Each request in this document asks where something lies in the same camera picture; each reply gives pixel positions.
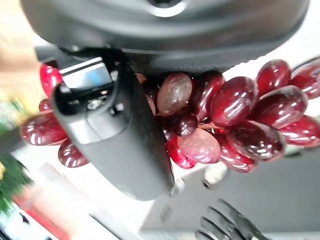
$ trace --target black plastic device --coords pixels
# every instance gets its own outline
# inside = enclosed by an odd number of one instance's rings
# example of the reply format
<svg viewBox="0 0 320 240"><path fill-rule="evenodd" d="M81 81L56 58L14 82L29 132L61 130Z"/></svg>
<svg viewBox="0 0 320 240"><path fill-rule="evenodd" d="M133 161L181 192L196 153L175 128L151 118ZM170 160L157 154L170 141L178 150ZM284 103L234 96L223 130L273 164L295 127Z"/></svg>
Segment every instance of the black plastic device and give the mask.
<svg viewBox="0 0 320 240"><path fill-rule="evenodd" d="M280 46L309 0L21 0L34 31L71 52L119 49L133 70L227 70Z"/></svg>
<svg viewBox="0 0 320 240"><path fill-rule="evenodd" d="M136 75L108 51L58 66L64 83L52 93L54 114L77 148L126 195L152 200L174 178L162 131Z"/></svg>

